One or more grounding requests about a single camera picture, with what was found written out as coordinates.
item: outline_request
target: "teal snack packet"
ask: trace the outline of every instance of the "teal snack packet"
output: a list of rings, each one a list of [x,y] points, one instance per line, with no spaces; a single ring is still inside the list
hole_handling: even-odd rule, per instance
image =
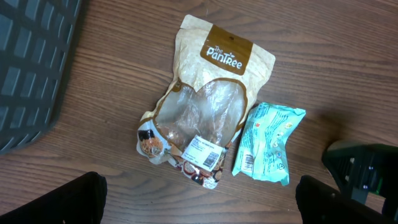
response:
[[[232,175],[289,184],[286,141],[305,116],[305,110],[261,103],[248,114]]]

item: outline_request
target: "dark grey basket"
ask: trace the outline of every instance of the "dark grey basket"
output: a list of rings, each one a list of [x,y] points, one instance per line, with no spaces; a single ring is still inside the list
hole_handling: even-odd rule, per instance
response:
[[[0,154],[58,120],[87,0],[0,0]]]

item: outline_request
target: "white price label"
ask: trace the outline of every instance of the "white price label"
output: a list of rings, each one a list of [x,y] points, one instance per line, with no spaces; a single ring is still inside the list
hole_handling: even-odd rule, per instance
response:
[[[182,158],[211,172],[217,165],[223,148],[195,136],[182,154]]]

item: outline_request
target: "kraft paper pouch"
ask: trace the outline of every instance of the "kraft paper pouch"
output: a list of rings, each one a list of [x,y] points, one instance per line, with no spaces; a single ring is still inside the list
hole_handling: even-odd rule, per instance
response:
[[[155,110],[142,116],[137,151],[215,188],[228,146],[274,62],[256,44],[187,15],[175,40],[174,79]]]
[[[286,141],[305,110],[261,103],[249,113],[232,175],[239,172],[255,180],[289,184]]]

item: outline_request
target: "black plastic object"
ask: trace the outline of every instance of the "black plastic object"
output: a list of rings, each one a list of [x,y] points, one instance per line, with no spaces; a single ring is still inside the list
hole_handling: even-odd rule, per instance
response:
[[[88,0],[0,0],[0,154],[59,117]]]
[[[0,216],[0,223],[100,224],[107,191],[105,177],[89,172]]]
[[[339,191],[308,175],[296,188],[296,201],[303,224],[385,224],[394,222],[367,206],[351,200]]]
[[[368,193],[380,195],[382,214],[398,221],[398,147],[337,141],[322,161],[343,196],[365,204]]]

